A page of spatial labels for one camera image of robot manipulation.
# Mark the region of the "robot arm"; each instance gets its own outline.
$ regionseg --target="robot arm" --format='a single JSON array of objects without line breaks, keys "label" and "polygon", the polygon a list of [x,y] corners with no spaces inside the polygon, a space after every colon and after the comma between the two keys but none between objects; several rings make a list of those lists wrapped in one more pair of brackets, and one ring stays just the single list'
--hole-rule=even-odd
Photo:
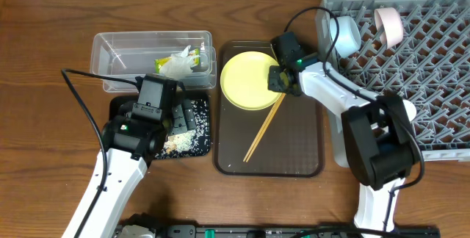
[{"label": "robot arm", "polygon": [[[111,237],[127,200],[147,171],[144,159],[142,157],[138,160],[132,159],[131,153],[127,151],[110,148],[106,155],[109,171],[106,190],[100,194],[80,237]],[[96,159],[95,170],[88,188],[62,237],[75,235],[85,212],[95,197],[96,187],[100,184],[102,173],[103,156],[100,153]]]},{"label": "robot arm", "polygon": [[[347,160],[361,183],[355,225],[383,230],[390,192],[404,184],[411,166],[419,159],[402,127],[403,123],[410,125],[409,120],[415,118],[415,106],[398,96],[383,97],[364,90],[326,62],[326,68],[335,79],[373,101],[380,101],[380,105],[356,97],[326,76],[323,63],[315,54],[307,56],[291,32],[273,39],[271,44],[279,66],[270,68],[268,88],[275,92],[311,96],[333,113],[339,128],[343,129],[341,139],[346,145],[342,152],[335,152],[335,159]],[[393,111],[394,117],[387,115],[383,107]],[[379,136],[375,135],[375,129],[381,131]],[[387,231],[394,229],[395,203],[396,198],[391,203],[392,216],[386,223]]]},{"label": "robot arm", "polygon": [[[129,197],[143,179],[167,135],[196,128],[191,101],[176,102],[178,82],[147,75],[137,101],[119,107],[101,138],[106,149],[107,175],[103,190],[93,203],[103,176],[103,155],[96,160],[88,188],[62,237],[112,237]],[[89,208],[93,208],[86,217]]]}]

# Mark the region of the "brown tray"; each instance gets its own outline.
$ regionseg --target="brown tray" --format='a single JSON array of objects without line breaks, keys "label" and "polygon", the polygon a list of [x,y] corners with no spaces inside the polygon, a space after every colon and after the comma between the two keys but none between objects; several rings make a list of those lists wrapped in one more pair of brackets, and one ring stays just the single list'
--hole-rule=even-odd
[{"label": "brown tray", "polygon": [[[269,42],[233,41],[225,44],[223,65],[245,51],[273,56]],[[222,94],[220,87],[218,144],[214,164],[227,175],[312,177],[324,165],[322,108],[314,99],[287,95],[248,163],[245,154],[271,107],[243,110]]]}]

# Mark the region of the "wooden table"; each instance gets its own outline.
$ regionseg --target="wooden table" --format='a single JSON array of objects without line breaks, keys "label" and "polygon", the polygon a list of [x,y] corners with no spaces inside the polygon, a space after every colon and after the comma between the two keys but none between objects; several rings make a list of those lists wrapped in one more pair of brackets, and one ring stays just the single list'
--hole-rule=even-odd
[{"label": "wooden table", "polygon": [[[205,29],[220,51],[228,40],[269,40],[298,10],[320,1],[6,0],[0,19],[0,237],[59,237],[82,198],[98,143],[59,70],[88,71],[97,33]],[[315,46],[314,14],[299,17],[292,30]],[[73,82],[104,125],[113,95],[97,79],[74,76]],[[158,161],[123,218],[147,212],[165,223],[204,225],[351,222],[359,185],[333,161],[327,118],[324,124],[326,164],[316,178],[224,176],[212,153]],[[469,169],[470,163],[427,163],[424,180],[399,194],[397,223],[437,225],[443,237],[468,237]]]}]

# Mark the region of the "cable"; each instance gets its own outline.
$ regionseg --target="cable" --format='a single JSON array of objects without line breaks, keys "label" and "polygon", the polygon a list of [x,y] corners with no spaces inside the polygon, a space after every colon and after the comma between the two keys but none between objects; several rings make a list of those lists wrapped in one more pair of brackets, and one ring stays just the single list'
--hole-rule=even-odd
[{"label": "cable", "polygon": [[377,237],[382,237],[382,238],[408,238],[408,236],[405,236],[402,234],[394,234],[394,233],[389,233],[386,231],[377,231],[377,230],[372,230],[372,229],[353,228],[353,227],[316,228],[314,230],[303,231],[299,234],[295,234],[294,236],[290,238],[303,238],[308,235],[314,235],[314,234],[318,235],[318,234],[323,234],[323,233],[370,234],[370,235],[377,235]]},{"label": "cable", "polygon": [[74,237],[78,238],[78,237],[80,237],[80,233],[82,232],[85,224],[87,223],[88,217],[90,216],[91,211],[95,207],[96,202],[98,201],[101,192],[103,192],[103,190],[105,188],[104,185],[106,183],[106,178],[107,178],[107,174],[108,174],[108,161],[107,161],[106,149],[104,148],[103,140],[101,139],[100,129],[98,128],[98,125],[96,124],[95,119],[93,119],[93,116],[91,115],[91,113],[88,110],[87,106],[83,102],[82,98],[80,98],[80,95],[76,92],[75,87],[73,87],[72,82],[70,81],[70,79],[67,76],[67,73],[76,73],[76,74],[79,74],[79,75],[94,77],[94,78],[98,78],[98,79],[124,82],[124,83],[128,83],[128,84],[132,84],[134,86],[137,86],[137,83],[132,82],[132,81],[128,81],[128,80],[125,80],[125,79],[116,79],[116,78],[108,77],[108,76],[99,76],[99,75],[95,75],[95,74],[92,74],[92,73],[85,73],[85,72],[76,71],[76,70],[67,69],[67,68],[62,69],[61,73],[62,73],[62,76],[64,77],[65,83],[67,83],[68,88],[70,88],[70,91],[72,92],[73,96],[75,96],[75,99],[79,103],[80,107],[83,109],[83,111],[84,111],[85,115],[87,116],[88,120],[91,122],[91,126],[93,127],[93,131],[95,132],[96,137],[98,138],[98,141],[100,143],[101,153],[103,154],[103,174],[101,175],[101,182],[98,186],[98,189],[96,190],[95,197],[91,201],[91,204],[88,207],[88,210],[87,210],[87,212],[85,213],[85,215],[83,217],[82,222],[80,223],[78,229],[76,230],[76,233],[75,233]]},{"label": "cable", "polygon": [[132,84],[133,86],[137,87],[137,83],[136,83],[136,82],[129,81],[129,80],[125,80],[125,79],[118,79],[118,78],[109,77],[109,76],[100,76],[100,75],[97,75],[97,74],[94,74],[94,73],[85,73],[85,72],[82,72],[82,71],[77,71],[77,70],[68,69],[68,68],[62,69],[62,75],[63,75],[63,76],[64,76],[63,71],[68,72],[68,73],[79,74],[79,75],[82,75],[82,76],[89,76],[89,77],[93,77],[93,78],[97,78],[97,79],[104,79],[104,80],[111,80],[111,81],[116,81],[116,82],[122,82],[122,83]]},{"label": "cable", "polygon": [[378,106],[385,112],[387,113],[388,115],[391,116],[391,118],[395,119],[398,124],[406,131],[407,135],[411,138],[411,141],[413,142],[413,150],[416,152],[416,154],[418,155],[418,158],[419,158],[419,166],[420,166],[420,169],[419,169],[419,175],[415,178],[415,180],[413,180],[412,182],[409,182],[407,184],[403,184],[401,186],[398,186],[398,187],[393,187],[391,190],[390,190],[390,197],[388,199],[388,206],[387,206],[387,211],[386,211],[386,217],[385,217],[385,221],[383,222],[383,230],[386,231],[387,229],[387,222],[388,222],[388,219],[390,218],[390,212],[391,212],[391,204],[392,204],[392,201],[393,201],[393,197],[395,196],[395,191],[397,190],[403,190],[405,188],[408,188],[408,187],[412,187],[416,184],[418,184],[423,176],[424,176],[424,158],[422,156],[422,152],[419,150],[419,145],[418,145],[418,142],[416,141],[416,138],[413,136],[413,133],[412,131],[399,119],[397,118],[397,116],[395,115],[394,112],[392,112],[391,110],[387,109],[385,106],[383,106],[379,101],[376,101],[372,98],[369,98],[367,97],[366,95],[363,95],[361,94],[360,90],[354,90],[350,87],[348,87],[345,83],[339,81],[338,79],[336,79],[333,75],[331,75],[330,73],[330,69],[327,69],[326,68],[326,64],[327,64],[327,60],[328,60],[328,57],[330,56],[330,54],[332,53],[335,45],[336,45],[336,41],[338,40],[338,37],[339,37],[339,23],[338,23],[338,18],[336,17],[336,15],[329,9],[327,8],[324,8],[324,7],[308,7],[308,8],[305,8],[304,10],[301,10],[299,11],[297,14],[294,15],[294,17],[291,18],[291,20],[287,23],[286,25],[286,28],[284,29],[284,32],[287,32],[287,30],[289,29],[289,26],[291,25],[292,21],[294,21],[294,19],[296,19],[299,15],[302,15],[303,13],[309,11],[309,10],[323,10],[325,12],[328,12],[328,14],[330,14],[330,16],[334,19],[335,21],[335,24],[336,24],[336,28],[338,28],[336,30],[336,35],[333,39],[333,42],[331,43],[331,46],[330,48],[328,49],[328,52],[326,54],[326,57],[325,57],[325,60],[322,62],[322,67],[323,67],[323,71],[325,72],[326,76],[328,76],[331,80],[333,80],[333,82],[337,83],[337,85],[339,85],[340,87],[343,87],[345,90],[351,92],[353,95],[359,97],[359,98],[362,98],[370,103],[377,103]]}]

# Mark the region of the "cup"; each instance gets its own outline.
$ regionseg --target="cup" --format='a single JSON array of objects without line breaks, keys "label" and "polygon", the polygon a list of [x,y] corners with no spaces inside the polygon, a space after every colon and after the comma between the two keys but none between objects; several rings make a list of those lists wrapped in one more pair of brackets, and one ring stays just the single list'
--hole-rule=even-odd
[{"label": "cup", "polygon": [[[358,26],[350,16],[338,17],[338,23],[339,36],[335,48],[340,57],[346,58],[361,48],[361,34],[359,34]],[[336,36],[336,22],[334,18],[330,19],[330,36],[331,41]]]},{"label": "cup", "polygon": [[403,40],[403,24],[400,14],[393,7],[386,7],[374,10],[375,27],[377,31],[383,26],[383,33],[380,36],[382,44],[387,43],[387,48],[391,48]]}]

